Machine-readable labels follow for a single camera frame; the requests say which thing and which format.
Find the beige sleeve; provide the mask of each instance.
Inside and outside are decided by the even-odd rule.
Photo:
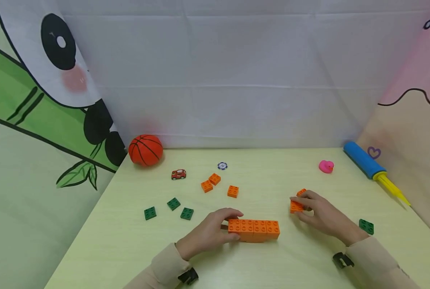
[[[180,283],[178,276],[190,267],[189,262],[181,258],[175,243],[172,243],[158,253],[151,265],[136,275],[124,289],[175,289]]]
[[[364,273],[368,288],[420,288],[404,273],[396,260],[374,237],[351,245],[347,248],[346,255],[355,263],[355,269]]]

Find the basketball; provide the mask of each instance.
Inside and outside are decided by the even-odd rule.
[[[152,134],[142,134],[134,138],[129,146],[129,156],[135,164],[143,167],[157,164],[162,158],[162,143]]]

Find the pink rubber duck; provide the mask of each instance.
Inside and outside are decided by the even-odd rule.
[[[323,173],[331,173],[334,170],[334,163],[331,161],[321,161],[321,163],[319,163],[319,169]]]

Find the purple heart outline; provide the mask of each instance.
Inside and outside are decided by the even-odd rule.
[[[382,151],[380,149],[376,149],[375,147],[368,147],[367,148],[367,154],[372,158],[372,159],[376,159],[378,157],[380,157],[380,155],[382,154]]]

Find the red toy car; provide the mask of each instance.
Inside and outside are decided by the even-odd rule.
[[[185,170],[172,171],[172,180],[184,179],[185,177],[186,177],[186,171]]]

